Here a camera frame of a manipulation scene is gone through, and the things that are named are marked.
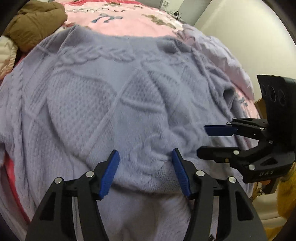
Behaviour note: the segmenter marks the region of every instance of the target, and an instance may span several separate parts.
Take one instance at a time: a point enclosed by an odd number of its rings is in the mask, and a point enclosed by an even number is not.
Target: cable knit pattern
[[[196,157],[202,145],[247,148],[243,138],[204,131],[233,117],[245,116],[232,83],[198,50],[171,37],[112,37],[74,26],[42,41],[4,79],[0,164],[6,149],[32,218],[55,177],[78,178],[117,149],[114,184],[98,202],[110,240],[179,241],[191,205],[171,163],[174,148],[215,178],[235,176],[251,193],[237,170]]]

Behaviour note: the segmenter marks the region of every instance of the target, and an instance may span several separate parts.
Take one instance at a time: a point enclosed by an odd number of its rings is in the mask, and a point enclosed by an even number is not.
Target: brown puffer jacket
[[[66,20],[63,5],[31,0],[13,17],[3,35],[11,38],[19,49],[26,53],[56,31]]]

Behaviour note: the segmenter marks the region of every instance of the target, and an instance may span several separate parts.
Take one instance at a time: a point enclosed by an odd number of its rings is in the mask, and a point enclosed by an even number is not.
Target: silver screw
[[[60,184],[61,182],[62,182],[62,178],[60,178],[60,177],[57,177],[55,180],[54,180],[54,183],[55,184]]]
[[[237,179],[235,177],[229,177],[228,181],[230,181],[231,183],[236,183]]]
[[[92,177],[94,175],[94,172],[93,171],[88,171],[85,175],[87,177]]]
[[[202,170],[198,170],[196,171],[196,175],[198,175],[199,177],[203,177],[205,175],[205,172]]]
[[[250,171],[255,170],[255,166],[254,166],[253,164],[250,164],[250,165],[249,165],[249,170],[250,170]]]

